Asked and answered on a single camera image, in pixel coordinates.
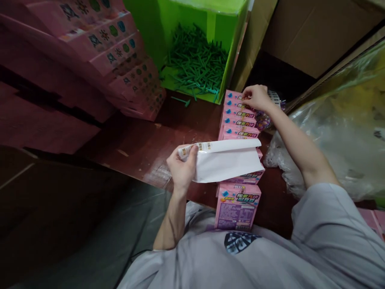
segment clear plastic bag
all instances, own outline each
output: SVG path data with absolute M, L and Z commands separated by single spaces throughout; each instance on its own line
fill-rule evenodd
M 385 196 L 384 43 L 313 93 L 319 96 L 290 118 L 322 150 L 354 201 Z M 264 163 L 280 167 L 288 192 L 303 196 L 303 178 L 278 132 Z

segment table surface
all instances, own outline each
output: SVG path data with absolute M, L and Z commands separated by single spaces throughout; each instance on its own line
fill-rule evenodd
M 188 100 L 188 96 L 167 92 L 155 122 L 117 113 L 77 155 L 155 187 L 172 191 L 173 183 L 166 159 L 180 144 L 217 140 L 222 106 L 192 100 L 185 108 L 184 103 L 170 96 L 184 100 Z M 264 132 L 259 135 L 263 154 L 268 149 L 271 137 Z M 289 238 L 293 229 L 291 210 L 297 200 L 286 192 L 286 183 L 281 173 L 279 168 L 266 168 L 258 183 L 262 196 L 254 223 Z M 192 183 L 187 198 L 216 208 L 216 188 L 215 183 Z M 361 207 L 367 207 L 367 204 L 363 203 Z

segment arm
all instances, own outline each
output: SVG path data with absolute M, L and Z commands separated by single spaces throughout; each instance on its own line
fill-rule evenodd
M 167 165 L 174 181 L 174 191 L 166 215 L 156 235 L 153 245 L 154 250 L 171 250 L 175 248 L 184 234 L 186 195 L 195 175 L 195 163 L 198 153 L 198 147 L 193 146 L 187 161 L 182 162 L 178 156 L 178 148 L 186 146 L 188 144 L 178 146 L 167 159 Z
M 243 103 L 264 111 L 280 133 L 293 161 L 300 169 L 306 188 L 317 183 L 341 186 L 328 160 L 314 142 L 275 105 L 267 94 L 267 87 L 254 85 L 243 91 Z

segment paper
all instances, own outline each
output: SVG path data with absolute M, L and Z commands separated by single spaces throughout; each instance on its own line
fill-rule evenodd
M 240 175 L 263 170 L 256 147 L 258 139 L 219 140 L 196 143 L 199 147 L 193 181 L 219 182 Z M 187 161 L 193 145 L 178 149 L 182 161 Z

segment green plastic stake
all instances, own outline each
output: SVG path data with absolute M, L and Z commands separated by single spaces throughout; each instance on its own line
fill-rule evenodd
M 195 88 L 192 88 L 192 95 L 194 96 L 195 101 L 197 101 L 197 97 L 195 96 Z
M 191 100 L 185 101 L 185 100 L 176 98 L 176 97 L 174 97 L 174 96 L 171 96 L 171 98 L 173 98 L 173 99 L 175 99 L 175 100 L 178 100 L 178 101 L 180 101 L 180 102 L 184 102 L 184 103 L 185 103 L 184 107 L 187 107 L 187 106 L 190 104 L 190 101 L 191 101 Z

